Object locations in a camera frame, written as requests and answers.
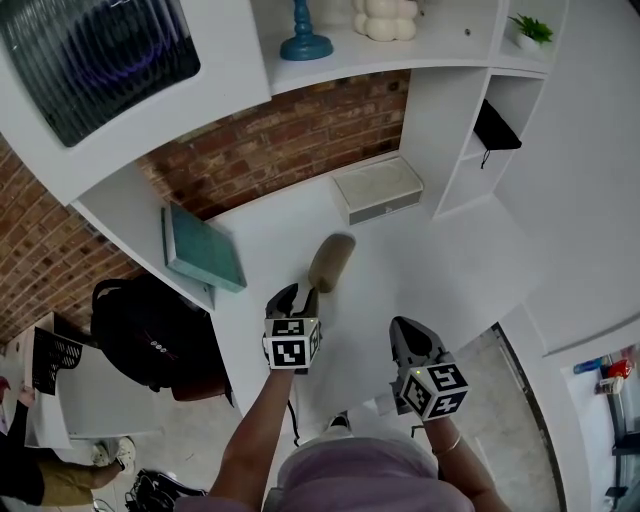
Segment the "ribbed glass cabinet door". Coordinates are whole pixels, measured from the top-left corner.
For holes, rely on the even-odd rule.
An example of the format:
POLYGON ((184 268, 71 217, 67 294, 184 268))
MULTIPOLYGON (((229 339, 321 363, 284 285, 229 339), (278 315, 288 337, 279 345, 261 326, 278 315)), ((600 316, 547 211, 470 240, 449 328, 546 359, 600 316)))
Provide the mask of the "ribbed glass cabinet door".
POLYGON ((180 0, 0 0, 0 40, 67 148, 201 67, 180 0))

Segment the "teal book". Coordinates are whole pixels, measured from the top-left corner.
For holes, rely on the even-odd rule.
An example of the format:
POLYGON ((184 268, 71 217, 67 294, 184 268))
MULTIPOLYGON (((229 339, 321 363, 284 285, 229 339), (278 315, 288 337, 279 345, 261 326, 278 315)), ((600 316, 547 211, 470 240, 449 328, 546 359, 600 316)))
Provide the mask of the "teal book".
POLYGON ((162 207, 160 218, 167 268, 233 293, 246 287, 235 246, 226 234, 176 203, 162 207))

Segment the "low white cabinet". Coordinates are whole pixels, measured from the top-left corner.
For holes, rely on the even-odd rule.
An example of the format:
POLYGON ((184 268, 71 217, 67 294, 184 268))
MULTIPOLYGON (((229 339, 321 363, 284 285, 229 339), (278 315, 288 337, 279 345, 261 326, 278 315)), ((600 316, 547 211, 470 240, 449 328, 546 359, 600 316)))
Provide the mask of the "low white cabinet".
POLYGON ((21 358, 20 380, 35 390, 27 423, 27 445, 69 449, 73 440, 117 438, 160 428, 155 395, 121 374, 103 352, 81 344, 78 366, 60 370, 56 394, 43 394, 32 384, 34 328, 55 333, 49 314, 29 327, 10 352, 21 358))

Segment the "white bubble vase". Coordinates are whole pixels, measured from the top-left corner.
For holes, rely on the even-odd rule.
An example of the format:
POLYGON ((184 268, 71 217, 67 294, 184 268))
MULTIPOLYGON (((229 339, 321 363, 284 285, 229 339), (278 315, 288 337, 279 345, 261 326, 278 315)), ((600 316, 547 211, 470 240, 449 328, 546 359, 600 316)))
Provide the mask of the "white bubble vase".
POLYGON ((410 41, 417 31, 415 0, 352 0, 353 28, 377 42, 410 41))

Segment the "black drawstring pouch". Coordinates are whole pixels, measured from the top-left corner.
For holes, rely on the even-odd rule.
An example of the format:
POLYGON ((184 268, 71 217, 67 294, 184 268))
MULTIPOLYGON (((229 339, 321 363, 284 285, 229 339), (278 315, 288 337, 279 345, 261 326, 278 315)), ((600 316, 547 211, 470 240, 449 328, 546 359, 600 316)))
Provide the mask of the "black drawstring pouch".
POLYGON ((485 148, 481 169, 484 168, 492 151, 517 150, 522 146, 515 132, 487 100, 481 105, 474 125, 474 134, 485 148))

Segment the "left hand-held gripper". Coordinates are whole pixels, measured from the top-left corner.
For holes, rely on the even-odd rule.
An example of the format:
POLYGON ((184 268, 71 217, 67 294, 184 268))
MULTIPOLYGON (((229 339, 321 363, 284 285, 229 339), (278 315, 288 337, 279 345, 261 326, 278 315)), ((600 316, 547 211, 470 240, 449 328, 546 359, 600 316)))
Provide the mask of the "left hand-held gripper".
POLYGON ((312 288, 300 317, 290 318, 298 293, 293 283, 276 293, 265 307, 265 332, 262 343, 271 370, 293 370, 307 374, 320 349, 321 322, 318 318, 319 292, 312 288))

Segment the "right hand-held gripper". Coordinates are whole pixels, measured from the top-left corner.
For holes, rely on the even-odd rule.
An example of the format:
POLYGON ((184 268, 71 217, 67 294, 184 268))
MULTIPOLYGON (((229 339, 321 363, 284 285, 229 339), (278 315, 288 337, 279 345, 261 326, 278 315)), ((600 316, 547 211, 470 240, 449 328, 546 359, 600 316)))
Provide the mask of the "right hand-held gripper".
POLYGON ((435 420, 458 411, 470 386, 453 357, 445 353, 440 337, 404 316, 392 319, 389 337, 393 360, 404 365, 398 367, 398 377, 391 383, 397 413, 435 420))

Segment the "white shelf desk unit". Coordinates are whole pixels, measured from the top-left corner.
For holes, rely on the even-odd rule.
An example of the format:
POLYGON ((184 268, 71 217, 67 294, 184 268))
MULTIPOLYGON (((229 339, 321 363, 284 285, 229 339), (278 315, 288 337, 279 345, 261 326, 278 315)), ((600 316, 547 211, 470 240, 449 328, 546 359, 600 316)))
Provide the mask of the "white shelf desk unit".
POLYGON ((299 279, 321 242, 345 227, 331 176, 272 193, 219 217, 234 239, 248 282, 213 292, 164 264, 162 200, 136 159, 187 132, 332 79, 408 69, 412 73, 398 156, 424 184, 421 202, 353 229, 355 251, 323 301, 326 347, 296 386, 298 418, 316 422, 387 392, 395 377, 388 327, 402 315, 456 351, 502 318, 538 284, 538 252, 494 197, 463 169, 484 100, 523 131, 550 61, 504 53, 509 0, 440 0, 426 8, 415 39, 375 42, 348 24, 346 5, 326 12, 332 55, 287 62, 278 54, 292 10, 251 0, 179 0, 200 62, 191 78, 101 123, 76 145, 63 143, 47 112, 72 96, 44 72, 68 31, 50 11, 0 14, 0 134, 63 204, 149 272, 212 316, 237 405, 247 410, 267 376, 264 307, 299 279))

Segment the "small green potted plant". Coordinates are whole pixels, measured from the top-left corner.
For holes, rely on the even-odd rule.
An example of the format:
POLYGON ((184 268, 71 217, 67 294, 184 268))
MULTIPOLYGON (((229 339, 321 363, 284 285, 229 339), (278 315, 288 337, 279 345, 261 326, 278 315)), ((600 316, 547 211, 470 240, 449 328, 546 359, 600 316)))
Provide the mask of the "small green potted plant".
POLYGON ((543 44, 550 43, 554 32, 538 19, 517 14, 509 19, 517 29, 516 44, 522 50, 539 50, 543 44))

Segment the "person's lilac clothing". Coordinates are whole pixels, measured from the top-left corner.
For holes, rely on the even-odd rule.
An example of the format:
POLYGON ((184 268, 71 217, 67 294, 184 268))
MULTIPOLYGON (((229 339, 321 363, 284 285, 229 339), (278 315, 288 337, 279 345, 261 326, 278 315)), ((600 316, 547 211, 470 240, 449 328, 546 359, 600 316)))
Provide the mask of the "person's lilac clothing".
MULTIPOLYGON (((253 512, 209 494, 177 500, 175 512, 253 512)), ((335 439, 306 447, 282 465, 260 512, 475 512, 439 479, 419 449, 397 440, 335 439)))

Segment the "white rectangular box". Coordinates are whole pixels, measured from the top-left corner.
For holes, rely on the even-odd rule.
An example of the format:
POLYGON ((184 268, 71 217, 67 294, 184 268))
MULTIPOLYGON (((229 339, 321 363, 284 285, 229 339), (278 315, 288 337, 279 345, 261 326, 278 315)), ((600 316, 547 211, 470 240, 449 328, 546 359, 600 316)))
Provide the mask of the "white rectangular box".
POLYGON ((401 157, 333 176, 334 202, 349 226, 421 202, 424 184, 401 157))

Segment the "teal candle holder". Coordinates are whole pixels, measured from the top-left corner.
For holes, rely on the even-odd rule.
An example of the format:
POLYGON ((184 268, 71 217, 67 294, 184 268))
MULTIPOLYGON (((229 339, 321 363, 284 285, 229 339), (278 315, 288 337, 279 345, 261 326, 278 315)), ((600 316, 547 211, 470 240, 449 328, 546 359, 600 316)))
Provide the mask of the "teal candle holder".
POLYGON ((330 56, 331 40, 314 32, 307 0, 294 2, 294 36, 280 45, 279 56, 286 61, 311 61, 330 56))

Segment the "person's left forearm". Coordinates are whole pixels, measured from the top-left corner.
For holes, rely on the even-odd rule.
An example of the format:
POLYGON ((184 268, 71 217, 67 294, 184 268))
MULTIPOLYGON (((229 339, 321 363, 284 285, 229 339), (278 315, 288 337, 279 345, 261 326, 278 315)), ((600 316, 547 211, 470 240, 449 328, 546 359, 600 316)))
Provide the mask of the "person's left forearm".
POLYGON ((270 373, 227 444, 211 497, 260 512, 293 379, 291 370, 270 373))

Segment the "brown wooden stool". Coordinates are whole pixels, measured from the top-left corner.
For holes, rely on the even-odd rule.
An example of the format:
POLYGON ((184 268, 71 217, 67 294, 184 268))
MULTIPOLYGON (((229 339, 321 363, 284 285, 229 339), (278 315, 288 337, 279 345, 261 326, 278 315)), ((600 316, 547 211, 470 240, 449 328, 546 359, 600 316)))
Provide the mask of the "brown wooden stool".
POLYGON ((173 398, 179 402, 193 402, 224 396, 232 402, 231 387, 226 378, 194 380, 171 388, 173 398))

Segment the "black perforated basket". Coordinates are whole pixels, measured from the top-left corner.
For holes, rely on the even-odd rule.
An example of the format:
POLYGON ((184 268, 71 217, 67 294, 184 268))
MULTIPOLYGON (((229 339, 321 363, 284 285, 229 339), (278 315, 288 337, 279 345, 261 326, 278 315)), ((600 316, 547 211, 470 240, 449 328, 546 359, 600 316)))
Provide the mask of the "black perforated basket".
POLYGON ((32 384, 39 392, 56 394, 57 374, 72 370, 80 362, 83 346, 35 327, 33 338, 32 384))

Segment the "black backpack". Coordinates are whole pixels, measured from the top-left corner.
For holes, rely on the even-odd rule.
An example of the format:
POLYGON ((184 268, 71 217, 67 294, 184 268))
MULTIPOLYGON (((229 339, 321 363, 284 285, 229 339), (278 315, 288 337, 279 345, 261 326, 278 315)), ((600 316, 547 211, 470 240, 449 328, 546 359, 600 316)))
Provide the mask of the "black backpack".
POLYGON ((152 275, 99 282, 90 330, 118 371, 153 392, 214 376, 230 384, 209 314, 152 275))

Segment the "black metal frame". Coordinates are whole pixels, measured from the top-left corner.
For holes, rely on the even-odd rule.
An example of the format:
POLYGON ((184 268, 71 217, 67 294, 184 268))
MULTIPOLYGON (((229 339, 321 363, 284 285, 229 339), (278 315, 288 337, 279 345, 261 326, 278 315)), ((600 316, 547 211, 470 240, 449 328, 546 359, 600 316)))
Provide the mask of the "black metal frame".
POLYGON ((614 432, 613 512, 640 512, 640 379, 629 377, 608 404, 614 432))

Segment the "person's right forearm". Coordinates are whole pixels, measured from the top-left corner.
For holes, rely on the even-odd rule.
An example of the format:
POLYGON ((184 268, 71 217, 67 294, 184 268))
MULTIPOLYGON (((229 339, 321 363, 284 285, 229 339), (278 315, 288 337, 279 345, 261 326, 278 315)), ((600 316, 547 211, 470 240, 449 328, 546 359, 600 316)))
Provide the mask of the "person's right forearm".
POLYGON ((488 470, 450 418, 424 422, 423 426, 442 476, 473 503, 475 512, 511 512, 488 470))

